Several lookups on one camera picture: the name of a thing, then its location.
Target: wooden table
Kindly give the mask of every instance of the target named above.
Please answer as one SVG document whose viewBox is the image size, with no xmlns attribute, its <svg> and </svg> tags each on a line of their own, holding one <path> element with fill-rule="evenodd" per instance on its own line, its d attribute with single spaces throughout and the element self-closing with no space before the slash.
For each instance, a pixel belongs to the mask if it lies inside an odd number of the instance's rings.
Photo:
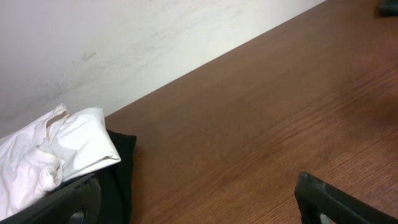
<svg viewBox="0 0 398 224">
<path fill-rule="evenodd" d="M 106 118 L 134 223 L 300 223 L 308 171 L 398 217 L 398 17 L 328 0 Z"/>
</svg>

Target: brown wooden surface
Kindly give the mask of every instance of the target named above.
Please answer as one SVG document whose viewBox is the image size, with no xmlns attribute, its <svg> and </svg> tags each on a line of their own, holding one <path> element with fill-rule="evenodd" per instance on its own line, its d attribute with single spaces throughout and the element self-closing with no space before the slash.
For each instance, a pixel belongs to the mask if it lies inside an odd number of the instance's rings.
<svg viewBox="0 0 398 224">
<path fill-rule="evenodd" d="M 303 170 L 398 217 L 398 18 L 376 3 L 329 0 L 108 116 L 138 137 L 134 223 L 300 223 Z"/>
</svg>

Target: white wall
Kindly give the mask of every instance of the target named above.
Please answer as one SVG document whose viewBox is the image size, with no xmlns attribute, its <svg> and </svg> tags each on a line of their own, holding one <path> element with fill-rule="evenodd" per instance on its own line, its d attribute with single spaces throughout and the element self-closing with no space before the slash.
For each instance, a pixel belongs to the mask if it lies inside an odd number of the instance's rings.
<svg viewBox="0 0 398 224">
<path fill-rule="evenodd" d="M 0 136 L 110 114 L 324 0 L 1 0 Z"/>
</svg>

